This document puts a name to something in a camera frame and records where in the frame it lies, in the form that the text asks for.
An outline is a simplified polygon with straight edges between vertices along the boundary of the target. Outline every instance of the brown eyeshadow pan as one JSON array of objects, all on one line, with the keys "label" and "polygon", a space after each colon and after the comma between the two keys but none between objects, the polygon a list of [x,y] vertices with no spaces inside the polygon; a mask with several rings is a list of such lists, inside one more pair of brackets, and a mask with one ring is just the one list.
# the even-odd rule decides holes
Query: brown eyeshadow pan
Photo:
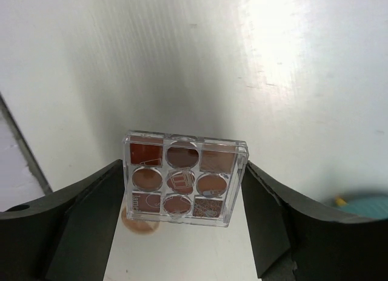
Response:
[{"label": "brown eyeshadow pan", "polygon": [[188,195],[193,192],[195,177],[193,172],[172,171],[167,179],[167,186],[176,193]]},{"label": "brown eyeshadow pan", "polygon": [[171,195],[164,199],[163,208],[168,214],[176,217],[187,214],[191,210],[192,204],[190,199],[185,196]]},{"label": "brown eyeshadow pan", "polygon": [[162,165],[163,146],[157,145],[163,144],[162,139],[131,137],[131,140],[141,142],[130,144],[131,164],[139,164],[143,166]]},{"label": "brown eyeshadow pan", "polygon": [[199,167],[201,171],[225,174],[232,172],[232,166],[236,157],[236,147],[205,144],[204,148],[205,150],[202,151],[202,159]]},{"label": "brown eyeshadow pan", "polygon": [[196,184],[198,192],[208,198],[219,197],[225,193],[227,183],[224,178],[219,175],[203,175]]},{"label": "brown eyeshadow pan", "polygon": [[134,212],[160,212],[160,194],[132,193]]},{"label": "brown eyeshadow pan", "polygon": [[140,168],[132,174],[132,183],[142,191],[152,192],[162,186],[162,176],[152,168]]},{"label": "brown eyeshadow pan", "polygon": [[223,201],[212,199],[196,198],[194,201],[194,217],[219,217],[222,210]]},{"label": "brown eyeshadow pan", "polygon": [[192,143],[177,141],[167,150],[166,158],[173,168],[192,168],[198,162],[199,153]]}]

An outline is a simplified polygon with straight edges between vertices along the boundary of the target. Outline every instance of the clear plastic case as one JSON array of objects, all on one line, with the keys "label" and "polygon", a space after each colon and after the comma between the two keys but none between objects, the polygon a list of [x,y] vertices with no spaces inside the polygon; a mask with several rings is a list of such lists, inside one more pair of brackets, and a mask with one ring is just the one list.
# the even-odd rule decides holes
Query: clear plastic case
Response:
[{"label": "clear plastic case", "polygon": [[130,130],[127,218],[227,227],[248,156],[245,141]]}]

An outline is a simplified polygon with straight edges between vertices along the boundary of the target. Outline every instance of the white background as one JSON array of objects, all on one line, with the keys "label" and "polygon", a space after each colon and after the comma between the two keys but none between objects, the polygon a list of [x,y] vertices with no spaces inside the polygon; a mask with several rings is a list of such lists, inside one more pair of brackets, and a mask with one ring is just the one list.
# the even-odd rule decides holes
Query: white background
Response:
[{"label": "white background", "polygon": [[0,111],[0,212],[44,196]]},{"label": "white background", "polygon": [[53,190],[121,158],[130,128],[246,140],[317,200],[387,189],[387,3],[0,0],[0,91]]}]

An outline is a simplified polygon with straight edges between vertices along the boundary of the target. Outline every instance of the copper eyeshadow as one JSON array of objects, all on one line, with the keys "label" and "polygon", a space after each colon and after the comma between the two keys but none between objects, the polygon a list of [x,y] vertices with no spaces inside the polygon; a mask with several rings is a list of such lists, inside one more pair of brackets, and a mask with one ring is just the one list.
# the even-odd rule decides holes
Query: copper eyeshadow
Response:
[{"label": "copper eyeshadow", "polygon": [[192,143],[177,141],[167,150],[166,158],[173,168],[192,168],[197,164],[199,154]]},{"label": "copper eyeshadow", "polygon": [[162,165],[163,146],[158,145],[163,144],[162,139],[131,137],[131,140],[141,142],[130,144],[131,164],[140,164],[143,166]]},{"label": "copper eyeshadow", "polygon": [[198,179],[196,188],[202,196],[212,198],[223,195],[227,189],[227,183],[219,175],[208,174]]},{"label": "copper eyeshadow", "polygon": [[206,172],[230,174],[235,162],[235,151],[234,146],[204,144],[199,168]]},{"label": "copper eyeshadow", "polygon": [[194,217],[219,217],[222,210],[223,201],[212,199],[196,198],[194,201]]},{"label": "copper eyeshadow", "polygon": [[185,196],[171,195],[164,200],[163,208],[172,216],[181,216],[191,210],[192,204]]},{"label": "copper eyeshadow", "polygon": [[132,174],[132,183],[142,191],[152,192],[162,186],[162,176],[150,168],[141,168]]},{"label": "copper eyeshadow", "polygon": [[160,194],[132,193],[132,210],[134,212],[160,212]]}]

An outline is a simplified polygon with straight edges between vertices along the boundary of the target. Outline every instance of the yellow object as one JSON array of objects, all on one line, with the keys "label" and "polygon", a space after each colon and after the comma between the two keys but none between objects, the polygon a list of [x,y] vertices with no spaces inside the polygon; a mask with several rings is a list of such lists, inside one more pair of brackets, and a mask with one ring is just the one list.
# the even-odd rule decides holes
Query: yellow object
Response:
[{"label": "yellow object", "polygon": [[342,198],[339,198],[339,197],[337,197],[335,199],[335,204],[337,204],[337,206],[345,206],[345,205],[347,205],[345,200],[343,200]]}]

